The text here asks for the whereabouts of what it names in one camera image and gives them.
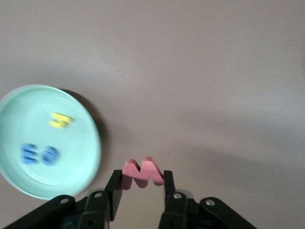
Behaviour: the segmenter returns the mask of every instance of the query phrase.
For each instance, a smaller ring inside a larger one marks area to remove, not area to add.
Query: turquoise plate
[[[100,159],[92,117],[66,92],[27,85],[0,101],[0,172],[20,191],[41,199],[76,195],[91,183]]]

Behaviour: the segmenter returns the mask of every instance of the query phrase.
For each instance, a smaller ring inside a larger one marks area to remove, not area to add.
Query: screw
[[[205,201],[205,203],[206,203],[208,206],[214,206],[214,205],[215,205],[215,202],[212,201],[211,199],[207,199],[207,200]]]
[[[174,197],[175,199],[181,199],[181,198],[182,198],[182,196],[181,196],[180,193],[175,193],[175,194],[173,195],[173,197]]]

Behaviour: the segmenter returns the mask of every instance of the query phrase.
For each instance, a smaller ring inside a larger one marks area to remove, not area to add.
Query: pink foam letter
[[[141,166],[142,167],[140,168],[134,159],[126,161],[123,170],[122,189],[130,189],[132,186],[132,179],[134,179],[136,184],[141,188],[147,186],[149,178],[152,179],[155,185],[160,186],[164,184],[163,175],[150,156],[143,158]]]

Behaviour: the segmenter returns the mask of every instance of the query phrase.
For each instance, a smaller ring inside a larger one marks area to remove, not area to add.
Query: gray table surface
[[[259,229],[305,226],[305,1],[0,1],[0,98],[27,84],[98,111],[106,185],[152,156],[196,201]],[[43,204],[0,176],[0,228]],[[111,228],[158,227],[163,189],[124,191]]]

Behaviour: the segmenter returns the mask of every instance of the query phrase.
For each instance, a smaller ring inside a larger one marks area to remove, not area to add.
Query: plate
[[[94,120],[68,93],[27,85],[0,101],[0,172],[20,191],[74,196],[92,182],[101,154]]]

